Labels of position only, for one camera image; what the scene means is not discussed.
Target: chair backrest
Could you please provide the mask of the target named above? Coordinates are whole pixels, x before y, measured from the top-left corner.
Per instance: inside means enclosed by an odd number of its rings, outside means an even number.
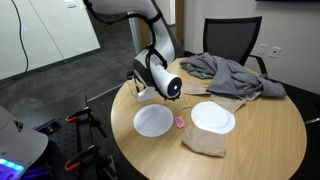
[[[244,66],[256,43],[262,17],[205,19],[203,51]]]

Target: white paper plate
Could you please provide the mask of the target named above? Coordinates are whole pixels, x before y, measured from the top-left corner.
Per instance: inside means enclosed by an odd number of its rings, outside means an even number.
[[[133,119],[136,131],[146,137],[157,137],[166,133],[172,123],[173,115],[170,109],[159,104],[143,107]]]
[[[235,126],[233,114],[212,101],[195,105],[191,119],[198,128],[219,134],[226,134]]]

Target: electrical outlet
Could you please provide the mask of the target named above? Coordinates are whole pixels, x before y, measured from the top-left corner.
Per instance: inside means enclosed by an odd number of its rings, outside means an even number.
[[[270,56],[270,57],[273,57],[273,58],[278,57],[280,50],[281,50],[280,47],[275,47],[275,46],[273,46],[273,47],[272,47],[272,50],[271,50],[270,53],[269,53],[269,56]]]
[[[268,45],[266,44],[260,44],[259,49],[258,49],[258,54],[264,54],[266,52]]]
[[[76,3],[74,2],[74,0],[64,0],[67,4],[67,8],[74,8],[77,7]]]

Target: gray cloth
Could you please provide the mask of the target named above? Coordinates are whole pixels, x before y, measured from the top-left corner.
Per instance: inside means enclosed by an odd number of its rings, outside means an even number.
[[[212,93],[245,96],[262,91],[262,96],[284,97],[286,92],[279,83],[249,73],[239,63],[209,53],[192,56],[180,62],[188,74],[213,81],[207,91]]]

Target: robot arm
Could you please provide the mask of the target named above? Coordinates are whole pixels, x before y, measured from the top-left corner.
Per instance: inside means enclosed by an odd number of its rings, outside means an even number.
[[[93,11],[100,14],[133,12],[144,17],[149,25],[152,42],[135,57],[134,76],[147,88],[138,94],[138,101],[161,95],[165,99],[179,98],[182,81],[165,68],[178,57],[177,40],[168,28],[154,0],[90,0]]]

